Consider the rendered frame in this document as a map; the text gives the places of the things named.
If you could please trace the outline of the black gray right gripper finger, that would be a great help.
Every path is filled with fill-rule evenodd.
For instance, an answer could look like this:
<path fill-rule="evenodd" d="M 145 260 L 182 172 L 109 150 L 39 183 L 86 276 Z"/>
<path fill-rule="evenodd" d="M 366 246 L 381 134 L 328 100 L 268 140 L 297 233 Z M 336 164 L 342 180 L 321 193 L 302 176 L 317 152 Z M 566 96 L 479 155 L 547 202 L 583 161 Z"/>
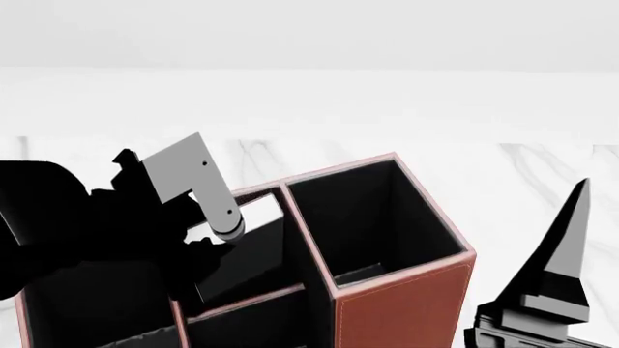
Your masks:
<path fill-rule="evenodd" d="M 580 281 L 591 205 L 590 180 L 578 182 L 542 241 L 496 299 L 500 325 L 540 336 L 565 336 L 589 321 Z"/>

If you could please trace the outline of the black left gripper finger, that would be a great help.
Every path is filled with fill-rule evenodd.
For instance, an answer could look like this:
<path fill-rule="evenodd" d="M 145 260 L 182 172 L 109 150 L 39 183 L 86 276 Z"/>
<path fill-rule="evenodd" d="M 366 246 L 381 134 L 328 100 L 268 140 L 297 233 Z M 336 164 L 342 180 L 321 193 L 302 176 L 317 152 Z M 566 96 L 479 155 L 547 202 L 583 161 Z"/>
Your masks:
<path fill-rule="evenodd" d="M 168 293 L 174 301 L 200 295 L 197 285 L 212 275 L 221 260 L 236 246 L 214 245 L 209 238 L 199 242 L 176 242 L 168 246 Z"/>

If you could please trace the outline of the gray left gripper finger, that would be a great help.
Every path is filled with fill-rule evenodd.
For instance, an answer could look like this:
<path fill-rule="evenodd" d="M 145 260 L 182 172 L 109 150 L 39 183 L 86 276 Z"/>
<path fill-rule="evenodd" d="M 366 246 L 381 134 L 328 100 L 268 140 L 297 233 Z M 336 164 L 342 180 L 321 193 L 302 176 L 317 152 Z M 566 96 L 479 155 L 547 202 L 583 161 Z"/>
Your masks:
<path fill-rule="evenodd" d="M 141 163 L 163 204 L 191 192 L 216 237 L 225 243 L 243 237 L 246 225 L 239 206 L 199 133 Z"/>

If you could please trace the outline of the red-brown leather desk caddy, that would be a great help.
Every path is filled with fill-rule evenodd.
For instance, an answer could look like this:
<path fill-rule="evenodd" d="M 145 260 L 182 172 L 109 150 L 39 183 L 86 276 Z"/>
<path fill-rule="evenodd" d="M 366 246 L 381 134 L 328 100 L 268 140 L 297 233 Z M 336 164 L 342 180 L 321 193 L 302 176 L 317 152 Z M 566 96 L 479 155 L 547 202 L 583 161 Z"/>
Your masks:
<path fill-rule="evenodd" d="M 201 312 L 143 268 L 85 267 L 15 298 L 23 348 L 450 348 L 475 263 L 398 156 L 236 190 L 273 194 L 278 265 Z"/>

